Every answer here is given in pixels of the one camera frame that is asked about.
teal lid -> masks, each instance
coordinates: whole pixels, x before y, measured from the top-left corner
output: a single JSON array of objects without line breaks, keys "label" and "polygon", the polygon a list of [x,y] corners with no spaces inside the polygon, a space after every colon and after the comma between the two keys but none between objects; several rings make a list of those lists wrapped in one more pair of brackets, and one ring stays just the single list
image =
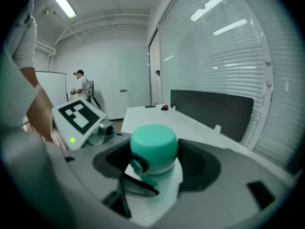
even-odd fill
[{"label": "teal lid", "polygon": [[134,131],[130,141],[132,153],[146,159],[150,166],[175,160],[178,141],[175,132],[163,125],[146,125]]}]

white ceiling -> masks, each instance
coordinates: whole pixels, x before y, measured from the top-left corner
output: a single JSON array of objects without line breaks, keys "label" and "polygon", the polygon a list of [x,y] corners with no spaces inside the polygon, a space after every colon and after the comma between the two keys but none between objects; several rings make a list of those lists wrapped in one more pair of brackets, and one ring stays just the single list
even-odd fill
[{"label": "white ceiling", "polygon": [[34,17],[37,36],[41,41],[55,44],[73,33],[111,25],[146,25],[156,0],[69,0],[76,11],[70,19],[55,0],[35,0]]}]

white door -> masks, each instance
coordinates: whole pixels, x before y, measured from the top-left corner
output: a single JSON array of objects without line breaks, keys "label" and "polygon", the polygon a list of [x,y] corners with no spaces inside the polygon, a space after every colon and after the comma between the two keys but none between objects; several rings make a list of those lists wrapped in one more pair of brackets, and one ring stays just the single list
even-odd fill
[{"label": "white door", "polygon": [[156,72],[160,72],[160,41],[159,32],[156,33],[149,47],[150,71],[151,71],[151,93],[152,104],[161,104],[161,77]]},{"label": "white door", "polygon": [[144,47],[121,48],[118,68],[122,112],[124,115],[128,107],[149,105],[147,49]]}]

white sleeve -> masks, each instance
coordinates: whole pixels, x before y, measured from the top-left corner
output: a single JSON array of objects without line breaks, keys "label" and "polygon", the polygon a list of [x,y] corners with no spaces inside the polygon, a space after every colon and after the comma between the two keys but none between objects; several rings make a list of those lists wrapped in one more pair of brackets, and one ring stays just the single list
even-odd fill
[{"label": "white sleeve", "polygon": [[13,55],[13,60],[19,69],[34,67],[33,55],[37,37],[37,25],[34,18],[31,26],[27,28]]},{"label": "white sleeve", "polygon": [[77,90],[82,90],[83,89],[83,86],[84,86],[84,79],[79,79],[78,80],[78,87],[77,87]]}]

white marker board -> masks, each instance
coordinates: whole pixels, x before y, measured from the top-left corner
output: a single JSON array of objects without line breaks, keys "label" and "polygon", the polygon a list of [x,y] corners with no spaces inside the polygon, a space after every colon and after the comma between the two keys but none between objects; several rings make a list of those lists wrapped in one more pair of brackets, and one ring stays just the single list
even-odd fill
[{"label": "white marker board", "polygon": [[54,107],[68,101],[66,74],[36,71],[36,76]]}]

